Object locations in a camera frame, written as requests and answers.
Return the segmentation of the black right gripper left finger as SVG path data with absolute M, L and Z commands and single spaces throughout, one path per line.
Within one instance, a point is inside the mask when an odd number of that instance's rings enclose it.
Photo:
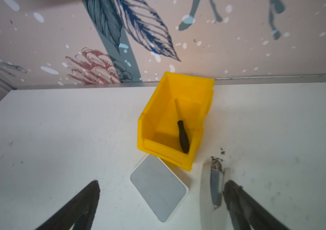
M 90 230 L 100 198 L 98 181 L 91 181 L 58 212 L 38 227 L 39 230 Z

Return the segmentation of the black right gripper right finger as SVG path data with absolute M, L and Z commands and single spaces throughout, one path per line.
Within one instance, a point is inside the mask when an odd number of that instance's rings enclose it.
M 225 183 L 223 196 L 235 230 L 288 229 L 233 180 Z

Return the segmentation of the black handled screwdriver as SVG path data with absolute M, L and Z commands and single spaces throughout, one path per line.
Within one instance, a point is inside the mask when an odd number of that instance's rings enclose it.
M 177 125 L 179 129 L 179 141 L 180 141 L 181 149 L 183 153 L 188 154 L 190 150 L 190 143 L 189 143 L 187 132 L 185 130 L 184 121 L 182 120 L 179 103 L 177 99 L 175 99 L 175 107 L 178 116 Z

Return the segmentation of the grey white flat box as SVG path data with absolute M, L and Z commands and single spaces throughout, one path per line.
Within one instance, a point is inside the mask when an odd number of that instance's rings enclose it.
M 189 193 L 185 183 L 160 158 L 151 154 L 133 170 L 130 181 L 162 223 L 170 220 Z

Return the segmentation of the yellow plastic bin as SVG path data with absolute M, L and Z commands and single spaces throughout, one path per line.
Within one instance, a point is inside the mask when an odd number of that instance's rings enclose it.
M 214 79 L 166 72 L 138 119 L 138 149 L 191 171 L 212 104 L 214 83 Z M 188 154 L 182 152 L 179 141 L 175 99 L 189 138 Z

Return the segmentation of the silver stapler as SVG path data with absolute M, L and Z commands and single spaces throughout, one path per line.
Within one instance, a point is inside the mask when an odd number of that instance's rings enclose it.
M 210 157 L 203 164 L 200 180 L 200 219 L 203 230 L 225 230 L 227 206 L 224 187 L 229 180 L 230 169 L 223 166 L 224 160 Z

